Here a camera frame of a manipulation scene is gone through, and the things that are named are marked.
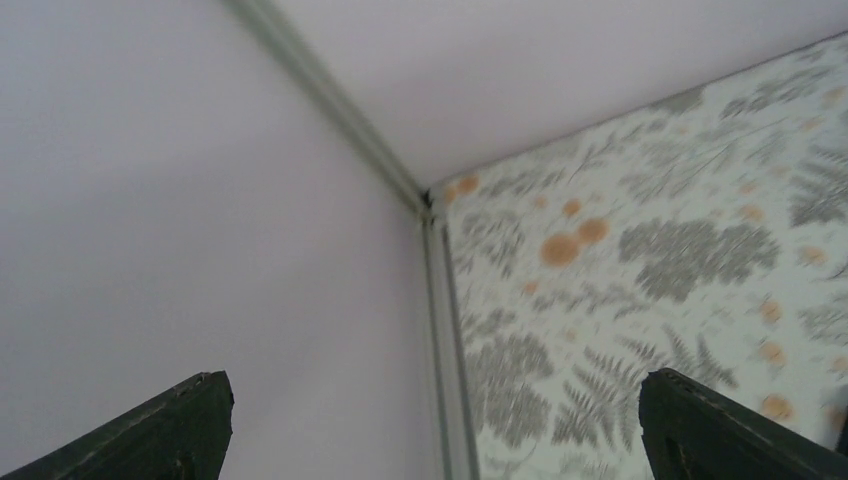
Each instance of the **metal edge trim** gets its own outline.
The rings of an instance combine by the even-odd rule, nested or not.
[[[305,91],[395,196],[414,214],[430,218],[430,207],[382,135],[354,104],[329,69],[273,0],[223,0],[257,40]]]
[[[434,368],[448,479],[479,480],[476,440],[468,399],[465,361],[447,229],[443,222],[424,222]]]

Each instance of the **white wall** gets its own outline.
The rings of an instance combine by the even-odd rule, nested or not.
[[[223,4],[0,37],[0,473],[226,369],[222,478],[433,478],[416,224]]]
[[[845,0],[275,1],[425,185],[848,30]]]

